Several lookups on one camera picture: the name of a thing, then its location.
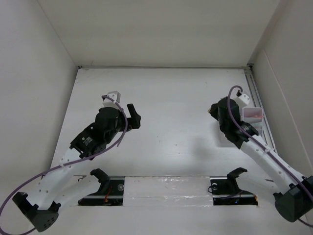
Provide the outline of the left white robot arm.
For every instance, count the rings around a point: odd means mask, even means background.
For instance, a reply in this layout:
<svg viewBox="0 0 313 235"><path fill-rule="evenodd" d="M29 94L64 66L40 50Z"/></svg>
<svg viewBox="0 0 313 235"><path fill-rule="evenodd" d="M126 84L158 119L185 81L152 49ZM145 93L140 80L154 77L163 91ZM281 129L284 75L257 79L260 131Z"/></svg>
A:
<svg viewBox="0 0 313 235"><path fill-rule="evenodd" d="M104 153L118 132L140 128L141 116L134 105L128 104L127 108L128 118L115 103L100 108L95 121L70 143L57 169L45 173L32 191L15 193L13 202L36 231L41 233L50 228L60 212L72 203L87 195L104 194L111 190L110 177L99 168L68 188L66 184L96 155Z"/></svg>

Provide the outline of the aluminium frame rail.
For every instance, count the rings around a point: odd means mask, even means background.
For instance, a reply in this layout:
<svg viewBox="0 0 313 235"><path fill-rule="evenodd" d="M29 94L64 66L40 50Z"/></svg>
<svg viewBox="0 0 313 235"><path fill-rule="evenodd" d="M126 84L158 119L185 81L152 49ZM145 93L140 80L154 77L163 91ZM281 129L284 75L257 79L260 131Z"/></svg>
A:
<svg viewBox="0 0 313 235"><path fill-rule="evenodd" d="M264 142L267 144L268 147L270 147L274 153L277 153L276 145L273 139L273 135L271 133L268 120L265 114L265 110L256 86L256 82L253 76L253 71L252 71L253 65L248 64L246 67L244 67L244 74L246 77L248 89L249 89L249 97L252 99L253 106L255 108L260 108L262 109L262 114L261 114L261 119L262 119L262 125L258 125L261 129L261 136L264 140Z"/></svg>

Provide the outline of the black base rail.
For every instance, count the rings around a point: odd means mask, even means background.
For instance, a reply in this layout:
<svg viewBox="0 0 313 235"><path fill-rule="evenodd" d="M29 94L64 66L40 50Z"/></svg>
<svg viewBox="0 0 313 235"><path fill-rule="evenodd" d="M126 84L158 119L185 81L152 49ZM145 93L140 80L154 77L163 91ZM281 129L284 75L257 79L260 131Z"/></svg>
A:
<svg viewBox="0 0 313 235"><path fill-rule="evenodd" d="M210 207L257 206L256 195L232 192L226 177L113 177L105 192L90 194L80 206Z"/></svg>

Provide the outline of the clear compartment organizer box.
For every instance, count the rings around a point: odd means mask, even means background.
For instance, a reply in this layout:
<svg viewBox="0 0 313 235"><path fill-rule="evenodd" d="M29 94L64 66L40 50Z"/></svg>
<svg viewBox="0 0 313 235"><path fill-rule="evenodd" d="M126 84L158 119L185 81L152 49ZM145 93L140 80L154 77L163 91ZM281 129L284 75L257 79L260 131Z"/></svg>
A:
<svg viewBox="0 0 313 235"><path fill-rule="evenodd" d="M249 114L261 114L262 118L248 118ZM264 127L264 114L263 109L260 107L244 107L240 109L241 120L251 124L264 139L263 127ZM225 135L219 130L219 141L223 147L233 147L234 145L225 137Z"/></svg>

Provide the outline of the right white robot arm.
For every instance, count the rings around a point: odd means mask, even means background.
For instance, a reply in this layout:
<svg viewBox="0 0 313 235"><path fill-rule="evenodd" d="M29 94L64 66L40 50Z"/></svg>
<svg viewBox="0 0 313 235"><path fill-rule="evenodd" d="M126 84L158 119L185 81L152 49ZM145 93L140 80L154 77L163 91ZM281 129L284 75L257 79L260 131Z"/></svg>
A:
<svg viewBox="0 0 313 235"><path fill-rule="evenodd" d="M247 169L239 167L227 175L226 187L230 192L244 190L266 198L288 222L300 220L313 209L312 176L295 170L269 148L259 132L241 119L236 100L222 98L211 105L208 113L219 123L226 139L269 176L254 179Z"/></svg>

